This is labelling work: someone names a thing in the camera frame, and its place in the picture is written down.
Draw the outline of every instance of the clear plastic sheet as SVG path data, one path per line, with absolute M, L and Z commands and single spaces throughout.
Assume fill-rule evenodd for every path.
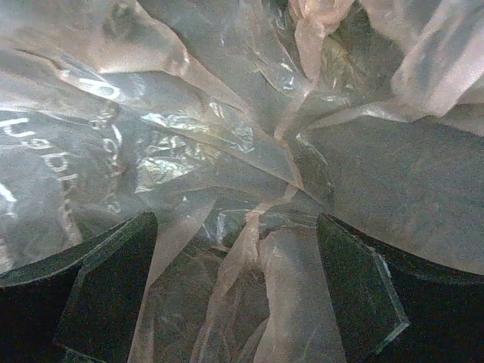
M 484 274 L 479 6 L 0 1 L 0 273 L 149 208 L 131 363 L 344 361 L 318 214 Z

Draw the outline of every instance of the crumpled plastic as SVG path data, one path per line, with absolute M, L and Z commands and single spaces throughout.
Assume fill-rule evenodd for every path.
M 0 273 L 149 208 L 131 362 L 345 361 L 320 213 L 484 273 L 462 4 L 0 1 Z

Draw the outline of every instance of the plastic packaging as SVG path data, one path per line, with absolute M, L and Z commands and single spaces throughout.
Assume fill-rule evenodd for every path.
M 484 274 L 479 6 L 0 1 L 0 273 L 150 208 L 131 362 L 344 361 L 319 213 Z

